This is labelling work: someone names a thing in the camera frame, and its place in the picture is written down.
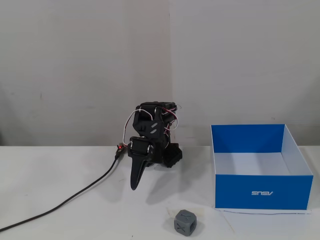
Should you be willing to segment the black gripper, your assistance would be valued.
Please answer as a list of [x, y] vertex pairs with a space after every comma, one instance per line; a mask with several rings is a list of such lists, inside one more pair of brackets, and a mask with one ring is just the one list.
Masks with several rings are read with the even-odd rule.
[[137, 189], [148, 163], [164, 163], [164, 141], [161, 138], [131, 137], [128, 156], [132, 159], [130, 187]]

